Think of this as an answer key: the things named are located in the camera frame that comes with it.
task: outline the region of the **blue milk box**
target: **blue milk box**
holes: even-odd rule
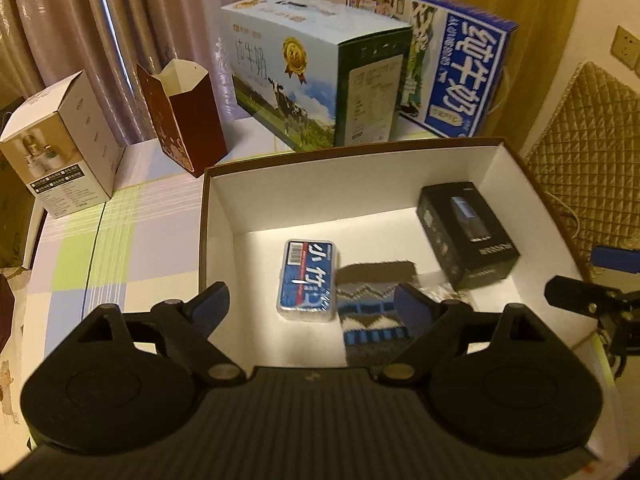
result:
[[[411,23],[400,113],[441,137],[478,131],[516,23],[452,0],[348,0]]]
[[[324,0],[222,7],[238,104],[294,150],[388,140],[411,27]]]
[[[276,306],[282,316],[301,321],[332,318],[336,257],[331,242],[287,242]]]

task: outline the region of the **beige curtain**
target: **beige curtain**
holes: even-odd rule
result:
[[[0,108],[43,87],[15,0],[0,0]]]
[[[86,70],[118,140],[132,144],[155,136],[136,64],[157,73],[180,57],[209,70],[222,118],[236,118],[243,112],[220,41],[220,6],[231,1],[0,0],[0,89],[12,85],[27,97]],[[11,8],[13,21],[4,18]],[[12,34],[3,30],[12,24]],[[5,65],[14,67],[9,77]]]

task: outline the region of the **plaid tablecloth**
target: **plaid tablecloth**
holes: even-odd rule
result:
[[[222,162],[289,151],[251,118],[225,135],[232,149]],[[149,140],[125,150],[109,202],[47,218],[24,317],[23,380],[101,303],[140,312],[198,293],[203,183]]]

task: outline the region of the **table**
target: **table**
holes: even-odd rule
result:
[[[224,125],[230,153],[221,163],[289,148],[252,118]],[[394,140],[425,136],[401,123]],[[47,218],[36,252],[24,316],[22,378],[27,378],[98,304],[147,311],[167,298],[198,293],[204,178],[165,156],[156,140],[129,146],[110,202],[61,219]],[[590,442],[603,468],[626,462],[623,419],[602,346],[574,349],[605,393],[599,434]]]

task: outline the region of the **black product box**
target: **black product box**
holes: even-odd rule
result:
[[[423,187],[417,213],[454,290],[506,278],[520,256],[472,182]]]

